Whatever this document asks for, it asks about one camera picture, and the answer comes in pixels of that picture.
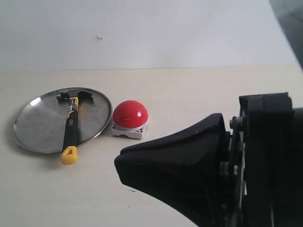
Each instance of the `hammer handle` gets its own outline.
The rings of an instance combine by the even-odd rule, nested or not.
[[[68,118],[66,119],[61,162],[70,165],[78,160],[78,103],[77,97],[70,98]]]

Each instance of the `round metal tray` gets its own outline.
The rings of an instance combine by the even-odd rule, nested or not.
[[[80,145],[98,136],[107,126],[112,115],[109,99],[93,89],[70,87],[46,93],[27,104],[14,123],[16,142],[25,149],[38,153],[61,152],[68,101],[56,99],[58,91],[84,89],[92,94],[93,103],[83,100],[79,105]]]

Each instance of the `red button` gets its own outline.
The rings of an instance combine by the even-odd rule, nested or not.
[[[141,103],[128,100],[120,103],[113,113],[114,122],[123,128],[138,128],[148,120],[148,112]]]

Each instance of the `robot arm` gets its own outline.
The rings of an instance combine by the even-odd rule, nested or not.
[[[232,133],[215,113],[124,148],[115,159],[121,182],[200,227],[302,226],[303,110],[287,93],[239,101]]]

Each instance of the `hammer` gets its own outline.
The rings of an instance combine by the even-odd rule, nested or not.
[[[71,89],[58,92],[58,101],[69,100],[68,118],[66,119],[61,162],[64,165],[74,164],[78,160],[78,105],[79,101],[88,98],[93,101],[91,93],[82,89]]]

